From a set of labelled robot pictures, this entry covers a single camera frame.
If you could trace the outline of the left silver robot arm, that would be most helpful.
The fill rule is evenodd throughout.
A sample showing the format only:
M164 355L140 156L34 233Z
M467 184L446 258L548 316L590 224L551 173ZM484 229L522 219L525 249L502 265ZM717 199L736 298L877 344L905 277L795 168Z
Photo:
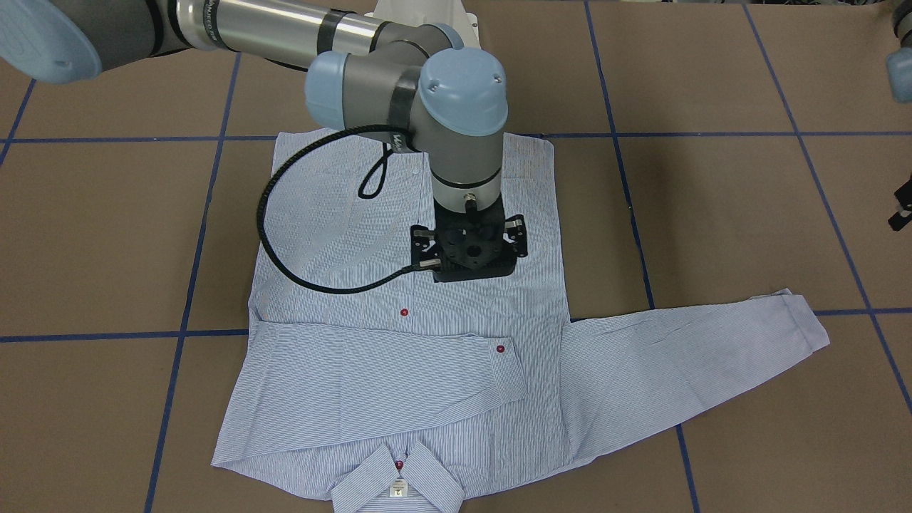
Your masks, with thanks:
M886 58L887 78L893 99L899 103L911 102L911 1L901 1L893 10L891 23L893 34L900 48ZM893 197L898 201L898 211L889 218L888 224L898 232L911 220L911 179L901 185Z

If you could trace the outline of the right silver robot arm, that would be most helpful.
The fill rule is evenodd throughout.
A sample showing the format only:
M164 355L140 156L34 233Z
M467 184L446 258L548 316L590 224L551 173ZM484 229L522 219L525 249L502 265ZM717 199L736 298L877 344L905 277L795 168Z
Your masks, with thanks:
M256 211L261 247L303 288L331 293L280 260L265 229L271 192L294 163L359 135L429 159L435 225L410 228L411 263L436 282L511 275L527 223L502 201L506 73L446 23L410 26L300 1L4 1L2 58L36 81L67 84L182 50L252 54L306 72L310 116L332 133L271 176Z

